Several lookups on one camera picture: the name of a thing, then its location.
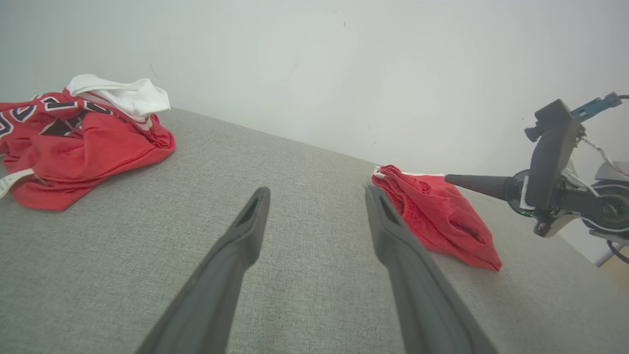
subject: wire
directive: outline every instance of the wire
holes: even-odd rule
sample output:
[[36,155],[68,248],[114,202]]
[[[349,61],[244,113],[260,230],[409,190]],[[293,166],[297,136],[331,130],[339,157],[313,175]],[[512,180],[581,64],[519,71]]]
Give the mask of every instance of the wire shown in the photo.
[[570,182],[573,182],[576,185],[581,185],[581,186],[589,189],[592,192],[592,194],[596,196],[596,198],[601,196],[594,188],[592,188],[592,186],[589,186],[587,183],[585,183],[585,181],[583,181],[576,174],[574,174],[571,169],[564,168],[561,171],[561,174],[564,175],[566,178],[568,178],[568,180],[570,180],[572,178],[572,180]]
[[610,247],[611,252],[618,258],[620,258],[621,261],[625,262],[625,263],[629,263],[629,258],[627,258],[624,254],[620,253],[615,247],[614,245],[611,243],[610,240],[607,240],[607,246]]
[[614,169],[614,171],[622,174],[625,178],[629,178],[629,174],[625,173],[622,169],[620,169],[618,166],[616,166],[616,164],[611,160],[610,156],[607,155],[607,152],[605,152],[605,150],[603,150],[602,147],[598,146],[597,143],[595,143],[592,139],[590,139],[589,137],[583,135],[581,138],[581,140],[583,140],[584,142],[586,142],[587,145],[590,145],[591,147],[595,148],[598,152],[601,153],[603,159],[610,164],[611,168]]

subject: printed number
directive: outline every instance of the printed number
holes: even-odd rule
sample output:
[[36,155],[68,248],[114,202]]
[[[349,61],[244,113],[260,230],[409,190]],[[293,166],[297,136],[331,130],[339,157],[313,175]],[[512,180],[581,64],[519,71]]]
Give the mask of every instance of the printed number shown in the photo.
[[35,113],[35,106],[19,107],[11,110],[11,116],[13,116],[13,118],[18,122],[22,123],[32,117],[33,113]]
[[94,103],[91,103],[90,101],[85,101],[85,108],[96,113],[111,114],[111,111],[108,110],[107,108],[97,106]]
[[46,103],[44,109],[46,111],[57,111],[76,107],[78,107],[76,102],[48,102]]
[[0,112],[0,139],[13,131],[13,124],[5,119]]

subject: red fabric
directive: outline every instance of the red fabric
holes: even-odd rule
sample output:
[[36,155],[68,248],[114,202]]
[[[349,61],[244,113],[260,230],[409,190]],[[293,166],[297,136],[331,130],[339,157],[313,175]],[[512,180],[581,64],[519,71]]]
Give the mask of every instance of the red fabric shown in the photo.
[[443,176],[409,176],[397,167],[381,168],[372,177],[430,251],[455,256],[470,266],[500,270],[503,265],[485,223],[461,193]]
[[172,134],[150,115],[144,131],[124,113],[67,90],[29,102],[0,103],[0,155],[10,172],[32,168],[11,189],[25,207],[65,210],[116,173],[163,160]]

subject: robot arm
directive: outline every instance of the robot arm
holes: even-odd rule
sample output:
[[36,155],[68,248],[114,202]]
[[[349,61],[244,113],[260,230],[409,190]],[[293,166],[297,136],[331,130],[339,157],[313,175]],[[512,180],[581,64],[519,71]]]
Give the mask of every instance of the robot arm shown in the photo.
[[[611,93],[570,111],[556,100],[535,112],[535,127],[526,136],[538,141],[530,169],[513,177],[464,176],[448,174],[445,180],[466,189],[505,200],[518,214],[534,217],[533,232],[550,237],[574,219],[582,219],[590,234],[621,244],[629,244],[629,178],[623,168],[629,163],[613,163],[586,137],[581,124],[601,111],[621,104]],[[605,162],[596,174],[598,182],[586,186],[573,172],[570,155],[585,140],[603,153]]]

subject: white stripe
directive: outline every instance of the white stripe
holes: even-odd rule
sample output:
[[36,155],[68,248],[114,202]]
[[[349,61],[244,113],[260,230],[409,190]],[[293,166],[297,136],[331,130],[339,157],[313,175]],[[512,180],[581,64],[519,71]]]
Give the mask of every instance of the white stripe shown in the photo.
[[147,124],[138,123],[136,120],[133,120],[133,123],[135,123],[135,125],[137,125],[140,129],[144,130],[145,132],[148,132],[149,130],[151,130]]
[[[382,179],[384,179],[386,174],[381,173],[380,169],[381,169],[380,166],[376,166],[376,168],[374,169],[373,176],[382,180]],[[443,173],[428,174],[428,173],[408,173],[408,172],[404,172],[404,171],[401,171],[401,172],[402,172],[402,174],[405,174],[406,176],[441,176],[441,177],[445,176],[445,174],[443,174]]]
[[42,98],[40,100],[40,102],[42,102],[45,105],[46,103],[50,103],[50,102],[47,102],[48,100],[53,100],[54,102],[60,103],[58,99],[56,99],[56,98],[54,98],[52,96],[44,97],[44,98]]
[[69,110],[71,108],[77,108],[79,105],[76,102],[72,102],[72,106],[60,106],[60,107],[49,107],[49,103],[46,103],[44,109],[46,111],[59,111],[59,110]]
[[31,107],[32,107],[31,113],[29,113],[26,117],[22,118],[22,120],[18,120],[15,117],[13,117],[13,118],[15,118],[15,120],[18,120],[18,122],[21,122],[21,123],[26,122],[30,117],[32,117],[35,114],[35,111],[37,111],[36,106],[33,105],[33,106],[26,106],[26,107],[18,108],[18,114],[22,114],[22,113],[26,112],[26,110],[31,108]]
[[44,133],[46,130],[48,130],[48,128],[52,127],[52,125],[57,121],[57,119],[53,120],[52,123],[48,124],[47,126],[45,126],[42,131],[39,133],[40,135],[42,133]]
[[109,102],[108,100],[105,100],[104,98],[100,97],[100,96],[96,96],[95,94],[91,93],[91,92],[85,92],[79,95],[79,97],[81,97],[84,100],[90,101],[91,103],[97,103],[99,105],[106,105],[106,106],[114,106],[111,102]]

